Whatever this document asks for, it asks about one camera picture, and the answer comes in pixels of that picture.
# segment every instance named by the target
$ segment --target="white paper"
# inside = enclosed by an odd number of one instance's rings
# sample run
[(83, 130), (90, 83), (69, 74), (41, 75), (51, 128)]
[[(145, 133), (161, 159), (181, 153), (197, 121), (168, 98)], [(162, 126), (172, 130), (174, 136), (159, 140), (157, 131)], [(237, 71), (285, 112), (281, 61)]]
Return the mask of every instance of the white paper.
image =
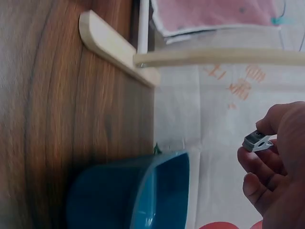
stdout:
[[(294, 3), (287, 7), (286, 15), (298, 23), (283, 26), (280, 33), (263, 28), (222, 30), (159, 49), (304, 50), (304, 14), (293, 13), (304, 10), (305, 4), (303, 0)], [(258, 76), (253, 74), (256, 68)], [(249, 229), (262, 217), (243, 195), (245, 172), (237, 161), (237, 149), (272, 105), (305, 100), (305, 67), (222, 64), (214, 69), (215, 65), (159, 69), (162, 77), (155, 90), (154, 139), (163, 149), (190, 151), (187, 229), (217, 221)], [(247, 81), (246, 88), (251, 89), (237, 90), (239, 80)]]

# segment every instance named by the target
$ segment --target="red object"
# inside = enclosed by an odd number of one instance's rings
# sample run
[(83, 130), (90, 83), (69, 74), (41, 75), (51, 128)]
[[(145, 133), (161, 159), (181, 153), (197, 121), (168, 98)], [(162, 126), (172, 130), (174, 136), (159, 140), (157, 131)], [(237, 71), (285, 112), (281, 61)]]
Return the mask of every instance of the red object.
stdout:
[(260, 221), (253, 225), (250, 229), (262, 229), (263, 228), (263, 221)]
[[(262, 228), (263, 228), (263, 221), (260, 221), (254, 224), (250, 229), (262, 229)], [(215, 223), (209, 223), (199, 229), (239, 229), (239, 228), (232, 223), (215, 222)]]
[(232, 223), (215, 222), (215, 223), (209, 223), (199, 229), (239, 229), (239, 228)]

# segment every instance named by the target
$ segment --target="wooden surface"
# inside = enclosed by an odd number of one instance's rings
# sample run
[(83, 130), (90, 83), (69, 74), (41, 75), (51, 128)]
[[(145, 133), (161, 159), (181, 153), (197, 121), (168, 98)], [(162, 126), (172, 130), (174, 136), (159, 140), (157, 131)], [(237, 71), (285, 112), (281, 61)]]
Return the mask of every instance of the wooden surface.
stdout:
[(128, 39), (131, 1), (0, 1), (1, 229), (66, 228), (76, 175), (152, 152), (153, 90), (88, 51), (78, 32), (92, 9)]
[(136, 49), (94, 11), (89, 10), (81, 14), (79, 30), (81, 40), (89, 50), (110, 61), (148, 87), (154, 88), (160, 84), (157, 69), (136, 68), (133, 64)]
[(210, 48), (136, 54), (133, 62), (136, 66), (144, 64), (146, 67), (222, 63), (305, 66), (305, 54), (277, 49)]

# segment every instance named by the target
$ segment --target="hand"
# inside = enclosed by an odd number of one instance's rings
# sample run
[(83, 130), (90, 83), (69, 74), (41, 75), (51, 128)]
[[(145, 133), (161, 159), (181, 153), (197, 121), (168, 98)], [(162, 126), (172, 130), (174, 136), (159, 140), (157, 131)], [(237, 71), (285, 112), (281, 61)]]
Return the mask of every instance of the hand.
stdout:
[(256, 128), (276, 135), (274, 147), (249, 153), (241, 147), (237, 157), (248, 174), (245, 196), (263, 216), (263, 228), (305, 228), (305, 103), (271, 107)]

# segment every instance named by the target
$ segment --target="wooden slat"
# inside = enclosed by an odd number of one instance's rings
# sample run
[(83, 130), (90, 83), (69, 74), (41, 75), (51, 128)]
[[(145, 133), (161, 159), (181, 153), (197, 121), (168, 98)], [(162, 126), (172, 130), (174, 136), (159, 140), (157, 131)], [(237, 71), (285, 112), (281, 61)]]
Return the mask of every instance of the wooden slat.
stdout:
[(260, 63), (275, 65), (305, 65), (305, 53), (274, 49), (199, 49), (149, 52), (133, 57), (136, 66), (171, 66), (184, 64)]
[(158, 71), (155, 68), (135, 67), (132, 59), (136, 49), (96, 13), (91, 10), (82, 13), (79, 29), (81, 39), (88, 49), (149, 87), (159, 85)]

